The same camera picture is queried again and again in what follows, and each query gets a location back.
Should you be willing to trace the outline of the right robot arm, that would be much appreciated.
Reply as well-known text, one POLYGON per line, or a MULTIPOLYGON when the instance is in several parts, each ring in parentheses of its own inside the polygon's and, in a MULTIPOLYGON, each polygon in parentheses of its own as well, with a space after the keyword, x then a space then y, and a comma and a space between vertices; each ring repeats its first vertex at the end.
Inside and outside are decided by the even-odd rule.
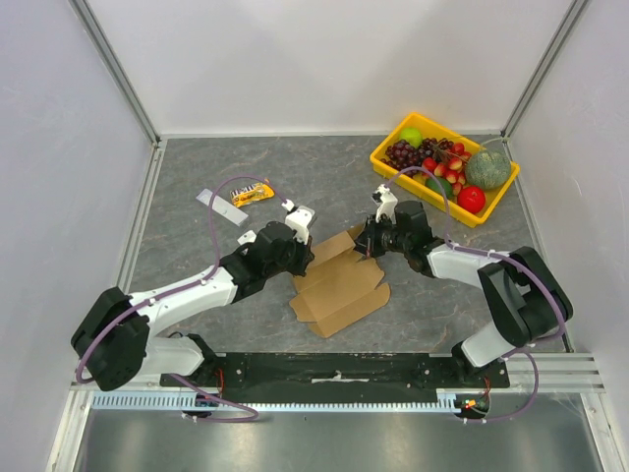
POLYGON ((449 371, 461 386, 475 385, 501 357, 560 337, 573 317, 569 298, 535 249, 488 252, 448 243, 432 234, 419 202, 369 216, 354 242, 367 258, 398 253, 415 272, 483 291, 491 322, 452 349, 449 371))

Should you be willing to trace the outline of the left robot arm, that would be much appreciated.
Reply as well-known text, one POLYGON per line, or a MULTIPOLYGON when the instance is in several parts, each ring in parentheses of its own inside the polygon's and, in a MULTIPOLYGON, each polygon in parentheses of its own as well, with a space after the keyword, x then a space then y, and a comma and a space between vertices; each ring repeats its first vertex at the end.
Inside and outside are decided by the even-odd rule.
POLYGON ((313 258, 308 232, 271 221, 196 275, 134 294, 103 291, 71 338, 77 382, 110 391, 142 377, 177 374, 194 386, 208 385, 216 365, 207 345, 197 335, 164 338, 162 331, 248 298, 282 272, 302 276, 313 258))

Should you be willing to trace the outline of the brown cardboard box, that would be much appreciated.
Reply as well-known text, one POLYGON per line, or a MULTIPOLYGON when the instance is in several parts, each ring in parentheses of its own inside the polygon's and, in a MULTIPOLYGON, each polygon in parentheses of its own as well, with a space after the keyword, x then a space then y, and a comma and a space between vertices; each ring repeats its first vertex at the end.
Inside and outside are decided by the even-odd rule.
POLYGON ((293 278, 296 296, 289 306, 296 319, 322 338, 384 307, 389 284, 376 260, 355 250, 362 225, 342 231, 312 248, 314 260, 304 276, 293 278))

